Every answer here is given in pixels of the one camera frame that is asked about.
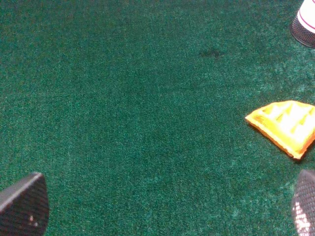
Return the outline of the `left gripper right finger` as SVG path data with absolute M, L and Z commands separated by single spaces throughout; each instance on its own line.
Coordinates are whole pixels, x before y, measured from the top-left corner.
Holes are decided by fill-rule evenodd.
M 315 171 L 301 170 L 291 201 L 292 218 L 299 236 L 315 235 Z

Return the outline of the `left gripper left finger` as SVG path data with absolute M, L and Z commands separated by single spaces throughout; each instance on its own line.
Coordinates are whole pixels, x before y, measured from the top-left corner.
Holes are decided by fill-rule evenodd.
M 49 221 L 45 177 L 33 172 L 0 192 L 0 234 L 42 236 Z

